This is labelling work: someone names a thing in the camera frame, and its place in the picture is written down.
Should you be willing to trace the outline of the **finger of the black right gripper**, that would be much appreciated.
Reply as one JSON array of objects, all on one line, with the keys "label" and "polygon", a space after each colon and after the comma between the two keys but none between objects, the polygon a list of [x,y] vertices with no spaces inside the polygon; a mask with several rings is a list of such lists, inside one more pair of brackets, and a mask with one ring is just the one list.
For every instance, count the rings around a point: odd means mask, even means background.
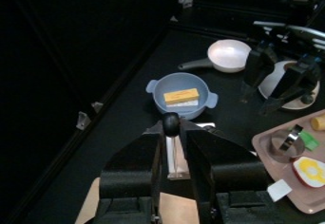
[{"label": "finger of the black right gripper", "polygon": [[241,86],[241,101],[243,103],[249,101],[264,79],[273,72],[277,62],[278,58],[274,51],[274,45],[270,42],[261,41],[250,50],[246,59]]},{"label": "finger of the black right gripper", "polygon": [[266,76],[259,92],[265,98],[261,114],[278,109],[300,110],[309,107],[320,89],[320,67],[317,64],[280,62]]}]

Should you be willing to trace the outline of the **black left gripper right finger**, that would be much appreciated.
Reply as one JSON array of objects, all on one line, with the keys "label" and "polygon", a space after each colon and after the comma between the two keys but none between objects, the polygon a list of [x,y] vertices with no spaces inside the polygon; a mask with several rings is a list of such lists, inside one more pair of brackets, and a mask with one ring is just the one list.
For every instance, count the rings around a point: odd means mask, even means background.
[{"label": "black left gripper right finger", "polygon": [[266,172],[250,151],[193,122],[181,120],[181,141],[198,202],[264,203]]}]

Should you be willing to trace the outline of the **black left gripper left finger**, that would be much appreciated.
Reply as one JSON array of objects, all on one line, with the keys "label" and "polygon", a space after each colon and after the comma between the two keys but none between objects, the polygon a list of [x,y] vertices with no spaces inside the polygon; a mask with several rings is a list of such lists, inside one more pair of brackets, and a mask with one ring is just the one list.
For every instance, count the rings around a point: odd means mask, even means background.
[{"label": "black left gripper left finger", "polygon": [[158,121],[110,158],[100,174],[102,198],[158,197],[163,145],[163,123]]}]

